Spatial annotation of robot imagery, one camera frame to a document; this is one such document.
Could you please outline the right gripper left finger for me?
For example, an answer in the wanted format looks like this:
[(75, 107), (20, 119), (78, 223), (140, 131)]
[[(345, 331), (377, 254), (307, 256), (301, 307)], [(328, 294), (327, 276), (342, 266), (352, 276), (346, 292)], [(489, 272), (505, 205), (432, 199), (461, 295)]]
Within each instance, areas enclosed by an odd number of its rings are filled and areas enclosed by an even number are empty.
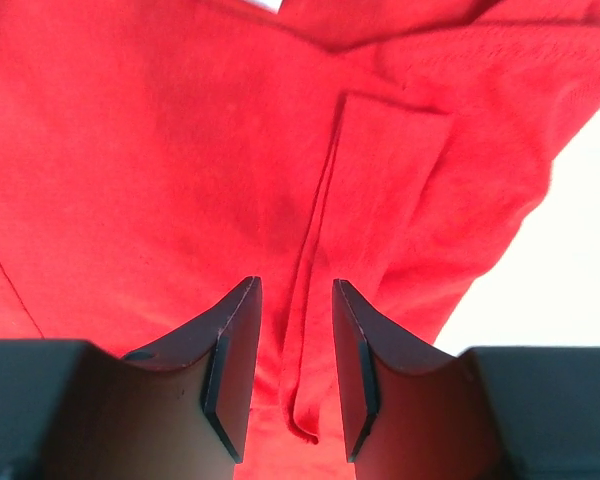
[(262, 285), (114, 357), (0, 340), (0, 479), (230, 479), (245, 455)]

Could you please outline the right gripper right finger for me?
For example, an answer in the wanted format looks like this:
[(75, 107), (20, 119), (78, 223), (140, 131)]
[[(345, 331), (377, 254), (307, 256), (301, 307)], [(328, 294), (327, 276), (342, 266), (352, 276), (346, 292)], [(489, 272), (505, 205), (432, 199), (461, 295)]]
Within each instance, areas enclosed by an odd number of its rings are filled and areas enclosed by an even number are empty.
[(449, 355), (332, 290), (347, 460), (359, 479), (600, 479), (600, 347)]

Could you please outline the red t shirt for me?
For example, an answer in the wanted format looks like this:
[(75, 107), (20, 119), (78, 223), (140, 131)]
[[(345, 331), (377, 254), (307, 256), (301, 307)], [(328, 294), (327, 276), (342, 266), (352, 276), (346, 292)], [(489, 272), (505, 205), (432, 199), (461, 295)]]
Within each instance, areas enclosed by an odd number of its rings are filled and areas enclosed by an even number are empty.
[(0, 338), (123, 354), (244, 277), (240, 479), (350, 479), (344, 278), (433, 341), (600, 108), (600, 1), (0, 1)]

